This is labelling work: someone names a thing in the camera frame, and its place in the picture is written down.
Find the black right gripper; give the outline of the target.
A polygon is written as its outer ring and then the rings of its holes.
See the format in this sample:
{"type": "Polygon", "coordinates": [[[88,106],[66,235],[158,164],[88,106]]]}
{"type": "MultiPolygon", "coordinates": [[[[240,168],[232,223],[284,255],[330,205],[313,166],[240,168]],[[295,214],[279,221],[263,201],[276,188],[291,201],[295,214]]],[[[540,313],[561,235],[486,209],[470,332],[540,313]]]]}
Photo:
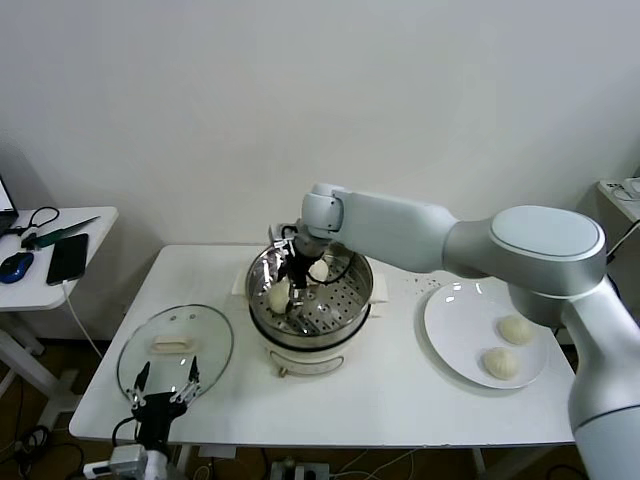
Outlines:
{"type": "Polygon", "coordinates": [[[308,286],[307,274],[311,266],[319,260],[325,247],[314,243],[304,244],[300,239],[292,242],[292,254],[289,259],[289,275],[285,275],[283,282],[287,290],[292,288],[292,314],[298,315],[304,307],[306,288],[308,286]]]}

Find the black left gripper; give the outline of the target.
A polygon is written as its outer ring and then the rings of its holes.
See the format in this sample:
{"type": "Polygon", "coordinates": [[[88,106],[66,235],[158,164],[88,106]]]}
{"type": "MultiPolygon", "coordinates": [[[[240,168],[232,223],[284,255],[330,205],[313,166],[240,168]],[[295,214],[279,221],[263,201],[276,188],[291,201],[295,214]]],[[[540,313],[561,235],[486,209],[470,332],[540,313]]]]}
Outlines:
{"type": "Polygon", "coordinates": [[[138,443],[166,443],[172,422],[184,415],[187,404],[191,404],[200,394],[200,372],[197,357],[192,358],[186,384],[174,392],[156,393],[143,396],[150,372],[146,362],[137,374],[127,397],[132,406],[133,418],[139,424],[136,440],[138,443]]]}

